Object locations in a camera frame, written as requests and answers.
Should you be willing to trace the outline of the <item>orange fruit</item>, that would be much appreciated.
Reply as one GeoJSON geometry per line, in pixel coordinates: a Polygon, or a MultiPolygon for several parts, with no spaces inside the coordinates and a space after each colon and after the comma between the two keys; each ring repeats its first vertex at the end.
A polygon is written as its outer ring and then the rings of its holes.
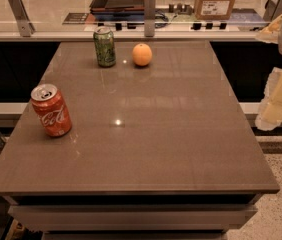
{"type": "Polygon", "coordinates": [[[145,43],[137,44],[132,50],[132,58],[137,66],[146,66],[152,59],[152,50],[145,43]]]}

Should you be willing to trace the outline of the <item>green soda can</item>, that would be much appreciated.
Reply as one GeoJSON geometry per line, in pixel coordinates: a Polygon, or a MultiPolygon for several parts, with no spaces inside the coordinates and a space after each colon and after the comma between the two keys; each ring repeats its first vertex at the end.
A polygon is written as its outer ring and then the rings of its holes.
{"type": "Polygon", "coordinates": [[[93,40],[98,65],[111,67],[116,63],[114,35],[109,27],[99,26],[94,30],[93,40]]]}

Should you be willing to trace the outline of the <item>red coke can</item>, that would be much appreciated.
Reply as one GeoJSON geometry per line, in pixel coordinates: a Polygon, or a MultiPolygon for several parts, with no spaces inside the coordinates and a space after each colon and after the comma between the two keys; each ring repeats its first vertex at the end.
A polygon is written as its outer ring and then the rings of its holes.
{"type": "Polygon", "coordinates": [[[51,137],[67,134],[72,128],[70,114],[60,90],[41,84],[31,92],[31,103],[45,132],[51,137]]]}

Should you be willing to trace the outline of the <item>cardboard box with label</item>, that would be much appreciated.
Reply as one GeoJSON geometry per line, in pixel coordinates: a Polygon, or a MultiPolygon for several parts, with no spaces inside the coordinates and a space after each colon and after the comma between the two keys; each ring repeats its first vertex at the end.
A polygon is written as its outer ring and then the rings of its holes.
{"type": "Polygon", "coordinates": [[[228,20],[235,0],[195,0],[195,16],[199,20],[228,20]]]}

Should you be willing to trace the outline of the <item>right metal glass bracket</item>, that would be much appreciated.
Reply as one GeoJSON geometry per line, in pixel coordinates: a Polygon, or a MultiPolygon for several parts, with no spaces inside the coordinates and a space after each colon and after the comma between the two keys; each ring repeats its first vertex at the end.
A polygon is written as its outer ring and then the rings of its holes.
{"type": "Polygon", "coordinates": [[[263,19],[267,22],[282,14],[282,0],[267,0],[263,19]]]}

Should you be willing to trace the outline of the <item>metal glass bracket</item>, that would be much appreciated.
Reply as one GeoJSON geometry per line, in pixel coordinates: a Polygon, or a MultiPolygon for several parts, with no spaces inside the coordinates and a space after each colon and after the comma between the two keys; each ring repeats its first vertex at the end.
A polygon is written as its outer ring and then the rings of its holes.
{"type": "Polygon", "coordinates": [[[155,35],[155,6],[156,0],[144,0],[144,36],[155,35]]]}
{"type": "Polygon", "coordinates": [[[19,34],[22,37],[31,37],[35,29],[28,17],[23,1],[8,0],[8,2],[15,17],[19,34]]]}
{"type": "Polygon", "coordinates": [[[282,0],[267,0],[263,19],[267,22],[282,14],[282,0]]]}

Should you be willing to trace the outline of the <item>middle metal glass bracket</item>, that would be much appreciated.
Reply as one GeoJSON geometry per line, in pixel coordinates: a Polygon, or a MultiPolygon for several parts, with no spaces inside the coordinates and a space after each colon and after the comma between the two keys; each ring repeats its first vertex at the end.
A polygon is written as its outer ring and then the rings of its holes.
{"type": "Polygon", "coordinates": [[[144,0],[144,36],[155,35],[155,6],[156,0],[144,0]]]}

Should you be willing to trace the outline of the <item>left metal glass bracket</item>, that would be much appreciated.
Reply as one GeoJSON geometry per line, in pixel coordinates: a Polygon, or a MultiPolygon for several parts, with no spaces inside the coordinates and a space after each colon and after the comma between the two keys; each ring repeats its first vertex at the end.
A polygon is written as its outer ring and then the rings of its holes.
{"type": "Polygon", "coordinates": [[[8,2],[15,17],[19,34],[22,37],[31,37],[35,29],[28,17],[23,1],[8,0],[8,2]]]}

